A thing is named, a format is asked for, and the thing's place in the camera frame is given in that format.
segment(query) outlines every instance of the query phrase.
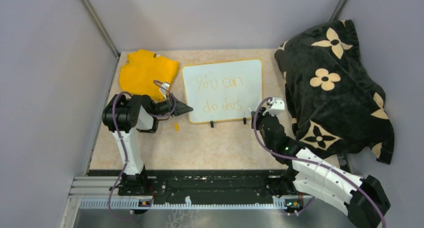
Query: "yellow cloth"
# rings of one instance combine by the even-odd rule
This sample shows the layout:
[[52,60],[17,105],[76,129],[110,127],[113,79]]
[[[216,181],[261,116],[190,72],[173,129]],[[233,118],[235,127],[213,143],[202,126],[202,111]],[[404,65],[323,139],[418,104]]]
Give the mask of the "yellow cloth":
[[172,84],[179,69],[178,62],[147,50],[138,50],[127,58],[119,74],[120,88],[132,94],[147,94],[156,101],[164,100],[153,80]]

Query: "enclosure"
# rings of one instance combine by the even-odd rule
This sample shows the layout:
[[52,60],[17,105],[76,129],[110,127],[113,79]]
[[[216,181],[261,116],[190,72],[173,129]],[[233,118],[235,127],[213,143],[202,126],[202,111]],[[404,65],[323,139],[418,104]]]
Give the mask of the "enclosure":
[[[253,58],[262,63],[263,96],[285,97],[285,77],[274,53],[284,41],[329,20],[354,22],[361,62],[384,88],[384,110],[395,132],[390,165],[376,162],[364,149],[347,156],[349,168],[380,180],[391,202],[385,215],[389,227],[419,227],[424,221],[419,214],[424,154],[419,111],[424,77],[422,0],[0,3],[4,227],[115,227],[122,222],[129,227],[353,227],[346,216],[320,200],[299,217],[255,209],[150,210],[127,222],[114,219],[107,209],[79,210],[79,204],[68,199],[74,177],[89,170],[122,169],[117,143],[101,116],[121,91],[118,79],[127,54],[146,49],[178,61],[172,91],[181,101],[186,100],[182,67]],[[278,118],[289,130],[288,112]],[[242,121],[211,128],[208,123],[191,124],[182,115],[161,123],[154,136],[140,134],[137,140],[152,172],[180,170],[184,176],[184,170],[273,173],[285,168],[261,149],[251,132]],[[326,161],[347,166],[336,156]]]

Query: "marble countertop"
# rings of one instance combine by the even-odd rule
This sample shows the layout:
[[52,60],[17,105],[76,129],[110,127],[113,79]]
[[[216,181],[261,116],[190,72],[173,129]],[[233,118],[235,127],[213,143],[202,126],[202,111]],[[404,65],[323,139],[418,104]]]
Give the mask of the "marble countertop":
[[[181,68],[188,64],[201,64],[237,59],[262,60],[263,96],[284,97],[283,75],[274,59],[275,49],[250,50],[188,50],[158,51],[157,53],[179,62],[178,72],[171,91],[186,102]],[[123,52],[119,60],[108,100],[121,91],[118,83],[122,65],[127,62]],[[278,116],[286,133],[293,137],[291,117],[287,111]],[[141,159],[147,169],[280,169],[278,163],[255,139],[250,121],[227,121],[215,124],[191,124],[188,115],[159,122],[156,134],[137,133]],[[336,156],[326,159],[339,166]],[[92,155],[90,169],[121,169],[123,166],[117,143],[103,124],[100,125]]]

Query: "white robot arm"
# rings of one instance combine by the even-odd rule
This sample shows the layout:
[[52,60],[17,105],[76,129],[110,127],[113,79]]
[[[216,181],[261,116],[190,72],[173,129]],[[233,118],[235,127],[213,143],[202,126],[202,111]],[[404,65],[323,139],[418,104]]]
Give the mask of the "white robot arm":
[[390,208],[380,182],[372,176],[363,179],[343,171],[325,162],[305,144],[286,136],[276,117],[285,108],[283,100],[272,98],[267,104],[268,108],[252,112],[252,128],[260,131],[265,150],[289,166],[291,172],[282,175],[282,187],[290,187],[289,192],[308,193],[331,204],[357,227],[377,227]]
[[141,195],[146,190],[147,177],[143,172],[146,168],[137,145],[137,131],[155,133],[159,123],[155,117],[178,116],[192,111],[193,108],[180,102],[174,96],[172,101],[166,99],[155,103],[149,95],[132,95],[129,99],[122,95],[116,101],[114,108],[117,96],[115,95],[103,110],[102,120],[112,132],[118,144],[122,163],[126,164],[118,194],[126,194],[131,189],[133,195]]

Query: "white wall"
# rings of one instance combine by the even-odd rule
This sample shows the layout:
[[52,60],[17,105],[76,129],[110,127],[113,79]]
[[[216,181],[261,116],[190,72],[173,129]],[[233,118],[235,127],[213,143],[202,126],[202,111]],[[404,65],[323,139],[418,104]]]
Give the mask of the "white wall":
[[341,19],[353,19],[363,65],[386,92],[395,131],[391,165],[367,149],[354,169],[377,177],[391,202],[388,227],[423,227],[423,0],[349,0]]
[[90,0],[120,51],[275,48],[339,0]]
[[115,58],[79,0],[0,0],[1,227],[57,227]]

